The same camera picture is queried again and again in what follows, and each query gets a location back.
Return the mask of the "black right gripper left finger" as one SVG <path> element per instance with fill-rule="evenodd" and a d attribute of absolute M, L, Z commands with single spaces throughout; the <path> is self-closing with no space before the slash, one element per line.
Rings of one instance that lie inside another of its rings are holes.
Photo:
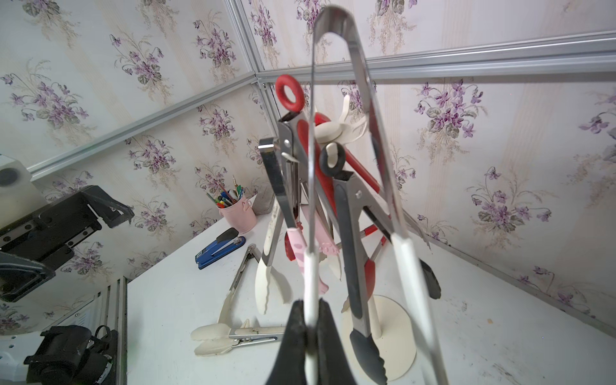
<path fill-rule="evenodd" d="M 304 320 L 304 301 L 293 303 L 281 346 L 267 385 L 306 384 L 307 328 Z"/>

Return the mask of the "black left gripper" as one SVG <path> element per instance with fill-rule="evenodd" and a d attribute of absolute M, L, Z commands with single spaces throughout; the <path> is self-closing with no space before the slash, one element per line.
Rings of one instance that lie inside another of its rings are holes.
<path fill-rule="evenodd" d="M 130 206 L 89 185 L 3 228 L 1 300 L 16 303 L 51 280 L 74 248 L 102 229 L 100 218 L 113 229 L 134 216 Z"/>

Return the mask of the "pink cat paw tongs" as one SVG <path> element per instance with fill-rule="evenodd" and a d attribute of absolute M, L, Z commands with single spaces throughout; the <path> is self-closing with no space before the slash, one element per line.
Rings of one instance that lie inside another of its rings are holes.
<path fill-rule="evenodd" d="M 311 214 L 309 205 L 302 203 L 302 195 L 308 197 L 309 187 L 306 152 L 303 149 L 281 149 L 276 138 L 260 140 L 258 150 L 274 190 L 280 214 L 287 226 L 286 248 L 292 250 L 287 258 L 295 260 L 303 274 L 304 253 L 307 246 L 300 216 L 301 214 L 304 216 L 308 225 L 307 220 Z M 322 219 L 324 213 L 319 212 L 319 205 L 315 204 L 315 208 L 317 209 L 314 218 L 316 250 L 324 255 L 326 260 L 333 261 L 332 270 L 340 279 L 340 248 L 335 245 L 333 237 L 326 229 Z"/>

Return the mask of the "steel tongs white ring large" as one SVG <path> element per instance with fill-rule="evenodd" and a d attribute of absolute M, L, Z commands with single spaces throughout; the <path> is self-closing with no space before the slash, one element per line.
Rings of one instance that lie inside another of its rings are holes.
<path fill-rule="evenodd" d="M 268 309 L 271 292 L 277 292 L 281 302 L 286 304 L 291 298 L 291 288 L 287 279 L 278 272 L 274 264 L 274 256 L 277 250 L 279 237 L 282 234 L 284 218 L 276 198 L 269 225 L 267 226 L 261 257 L 258 260 L 258 269 L 255 276 L 254 295 L 258 312 L 265 315 Z"/>

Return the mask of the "black silicone tip tongs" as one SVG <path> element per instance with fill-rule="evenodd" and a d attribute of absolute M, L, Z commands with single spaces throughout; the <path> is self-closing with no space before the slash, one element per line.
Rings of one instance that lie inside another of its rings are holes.
<path fill-rule="evenodd" d="M 415 254 L 415 247 L 408 233 L 407 221 L 402 209 L 395 175 L 393 173 L 388 146 L 373 144 L 380 177 L 383 182 L 380 195 L 388 203 L 382 209 L 373 194 L 358 175 L 358 171 L 346 171 L 343 166 L 349 157 L 342 146 L 338 146 L 338 163 L 330 167 L 327 153 L 319 158 L 323 173 L 333 179 L 335 206 L 343 256 L 345 258 L 346 282 L 351 307 L 353 330 L 350 333 L 351 346 L 366 374 L 378 384 L 387 380 L 384 361 L 372 336 L 369 319 L 368 281 L 366 269 L 369 257 L 360 236 L 359 219 L 366 214 L 394 247 L 396 261 L 402 274 L 402 284 L 419 352 L 424 357 L 423 376 L 428 384 L 446 384 L 448 377 L 444 368 L 441 346 L 429 304 L 431 299 L 441 296 L 441 287 L 432 269 Z"/>

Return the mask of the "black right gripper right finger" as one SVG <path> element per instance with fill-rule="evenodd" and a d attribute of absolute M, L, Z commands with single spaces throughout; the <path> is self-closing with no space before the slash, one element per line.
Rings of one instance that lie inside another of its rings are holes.
<path fill-rule="evenodd" d="M 319 300 L 316 327 L 318 384 L 356 385 L 329 304 Z"/>

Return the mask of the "small white steel tongs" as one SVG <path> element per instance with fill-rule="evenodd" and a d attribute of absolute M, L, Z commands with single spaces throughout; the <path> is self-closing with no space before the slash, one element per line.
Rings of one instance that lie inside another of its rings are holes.
<path fill-rule="evenodd" d="M 438 282 L 429 266 L 415 254 L 397 189 L 383 119 L 354 17 L 339 6 L 325 6 L 314 21 L 313 43 L 318 44 L 327 33 L 340 36 L 347 44 L 355 84 L 367 114 L 367 126 L 383 183 L 380 196 L 388 206 L 386 209 L 382 208 L 358 173 L 345 170 L 346 155 L 343 149 L 339 151 L 338 164 L 333 168 L 327 166 L 324 153 L 311 157 L 311 165 L 318 165 L 320 170 L 333 179 L 353 325 L 350 333 L 351 345 L 365 373 L 376 383 L 385 384 L 387 376 L 384 361 L 373 339 L 369 319 L 366 264 L 370 259 L 359 234 L 359 219 L 366 214 L 383 235 L 388 237 L 394 248 L 404 297 L 413 323 L 415 343 L 422 359 L 423 379 L 427 384 L 446 384 L 449 379 L 430 305 L 431 295 L 437 289 Z"/>

